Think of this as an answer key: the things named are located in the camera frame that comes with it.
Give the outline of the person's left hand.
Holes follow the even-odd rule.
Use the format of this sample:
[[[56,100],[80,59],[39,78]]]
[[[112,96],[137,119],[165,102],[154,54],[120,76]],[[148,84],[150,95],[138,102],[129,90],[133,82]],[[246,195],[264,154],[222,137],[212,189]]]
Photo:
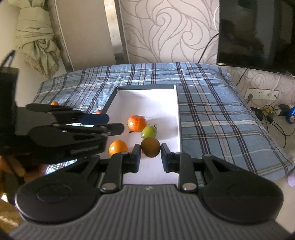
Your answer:
[[[1,194],[12,201],[20,186],[46,174],[47,164],[33,164],[25,169],[13,156],[1,156]]]

